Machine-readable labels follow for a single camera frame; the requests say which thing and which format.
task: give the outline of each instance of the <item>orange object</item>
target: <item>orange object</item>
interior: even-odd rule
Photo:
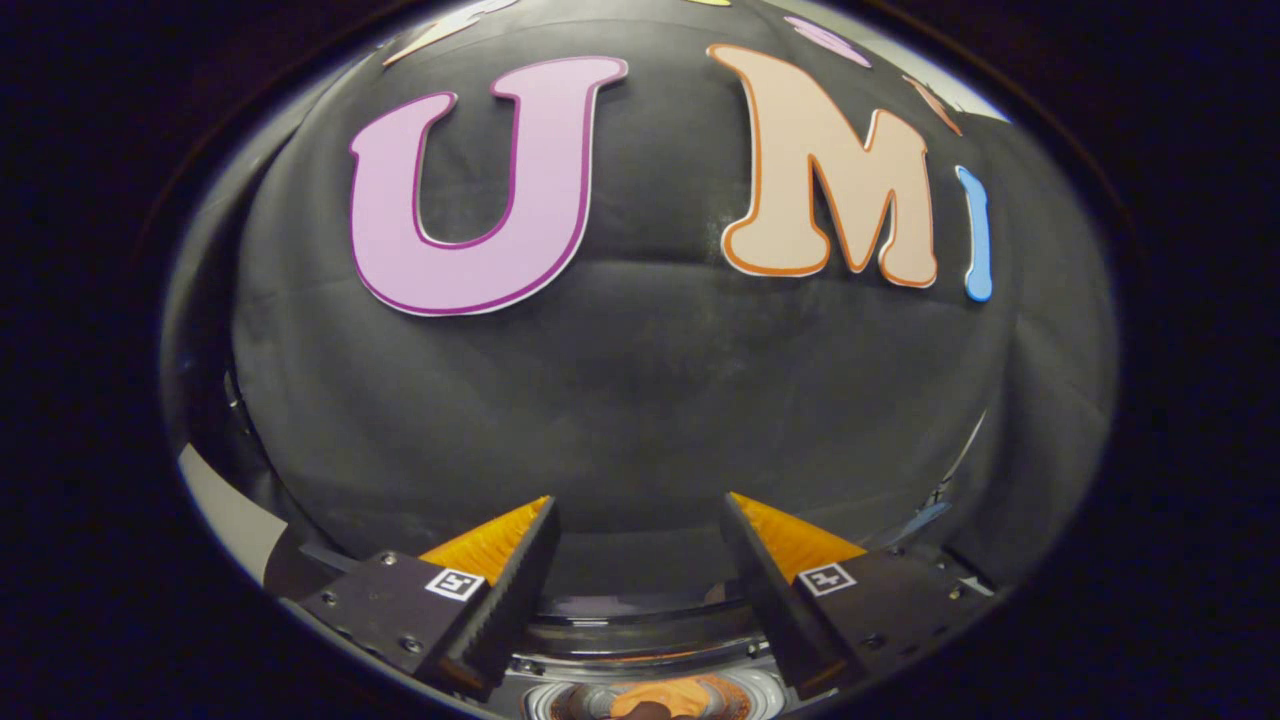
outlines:
[[[742,514],[750,520],[755,534],[759,536],[769,551],[769,556],[773,557],[773,562],[777,564],[778,570],[782,571],[788,583],[794,582],[803,570],[867,555],[867,551],[856,544],[817,525],[810,525],[794,515],[787,515],[736,492],[730,495],[737,501]]]
[[[613,717],[626,717],[641,702],[657,702],[671,711],[672,717],[689,715],[698,717],[712,702],[712,696],[707,688],[701,687],[694,678],[677,678],[659,683],[641,683],[618,696],[609,708]]]
[[[463,573],[484,575],[489,584],[497,584],[520,539],[525,537],[548,496],[522,505],[506,515],[468,530],[449,542],[425,552],[421,560]]]

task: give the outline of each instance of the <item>colorful cutout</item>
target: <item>colorful cutout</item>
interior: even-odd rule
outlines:
[[[787,583],[795,582],[796,575],[804,570],[844,562],[867,553],[856,544],[794,515],[736,492],[731,492],[730,496],[742,509],[742,514],[751,523],[751,529],[759,536]]]
[[[626,74],[626,61],[593,56],[494,81],[493,95],[516,101],[507,211],[467,242],[431,238],[419,215],[428,131],[457,96],[421,97],[360,131],[351,142],[351,242],[370,292],[415,315],[466,315],[520,302],[552,282],[586,228],[596,92]]]
[[[872,67],[872,61],[868,60],[858,50],[854,50],[854,46],[850,45],[847,40],[840,37],[838,35],[831,32],[829,29],[814,24],[810,20],[803,18],[794,18],[791,15],[787,15],[783,19],[791,23],[791,26],[796,28],[796,32],[805,36],[815,45],[822,45],[823,47],[831,50],[836,55],[840,55],[841,58],[849,58],[850,60],[858,63],[864,68]]]
[[[671,716],[687,715],[701,717],[712,702],[712,694],[699,683],[701,676],[676,678],[655,683],[632,685],[614,698],[609,707],[611,717],[626,717],[641,702],[655,702],[667,708]]]
[[[543,505],[547,505],[547,496],[499,515],[422,553],[420,560],[480,575],[489,580],[490,585],[495,585],[507,566],[507,560],[516,551],[529,527],[534,524]]]
[[[987,188],[973,173],[956,165],[956,177],[969,200],[969,272],[964,275],[964,290],[978,302],[991,300],[991,227],[987,222]]]
[[[431,27],[426,28],[426,32],[410,42],[407,47],[383,60],[383,67],[388,68],[406,56],[412,55],[413,53],[417,53],[419,50],[435,42],[436,40],[443,40],[458,31],[467,29],[480,20],[480,15],[497,13],[503,8],[515,5],[516,3],[518,3],[518,0],[483,0],[481,3],[467,5],[461,10],[449,13],[444,18],[433,23]]]
[[[739,74],[751,114],[751,209],[724,228],[721,247],[730,264],[783,277],[812,275],[827,265],[831,241],[813,219],[817,170],[852,272],[870,261],[887,215],[881,273],[906,287],[933,284],[938,264],[920,135],[876,110],[863,145],[803,69],[735,45],[712,45],[707,54]]]
[[[923,97],[924,101],[928,102],[929,109],[933,110],[933,114],[941,118],[942,122],[946,123],[948,128],[951,128],[951,132],[959,135],[960,137],[964,137],[964,133],[960,132],[959,127],[956,127],[955,122],[951,119],[951,115],[947,114],[946,105],[943,105],[942,101],[938,100],[936,95],[929,92],[928,87],[925,87],[923,83],[918,82],[915,78],[911,78],[909,76],[902,76],[902,79],[911,83],[911,87],[914,87],[915,91],[920,94],[920,97]]]

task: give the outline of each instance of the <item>wrinkled fabric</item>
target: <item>wrinkled fabric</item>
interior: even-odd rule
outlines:
[[[1023,131],[955,111],[957,137],[882,58],[859,50],[864,69],[777,8],[735,8],[521,0],[384,69],[412,40],[399,37],[274,159],[241,233],[236,370],[273,482],[348,555],[422,552],[549,493],[564,536],[548,594],[704,587],[733,574],[723,492],[865,537],[908,520],[997,406],[931,532],[960,533],[1000,579],[1052,542],[1112,411],[1100,231]],[[799,64],[861,137],[881,108],[924,137],[933,287],[850,274],[838,251],[803,279],[728,266],[719,240],[750,202],[750,123],[736,76],[705,56],[713,42]],[[352,261],[351,138],[458,94],[426,143],[421,215],[444,241],[477,237],[506,208],[511,152],[512,104],[489,85],[575,55],[630,72],[596,101],[590,215],[567,269],[489,315],[416,318],[374,297]],[[986,304],[964,291],[957,164],[989,197]],[[815,218],[837,237],[820,193]]]

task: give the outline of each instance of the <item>pink letter u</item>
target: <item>pink letter u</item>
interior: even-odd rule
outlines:
[[[595,95],[626,74],[616,58],[567,58],[494,81],[490,92],[516,101],[507,211],[467,242],[433,240],[417,211],[428,131],[457,95],[428,95],[360,131],[351,141],[351,245],[365,286],[415,315],[468,315],[520,302],[556,279],[586,228]]]

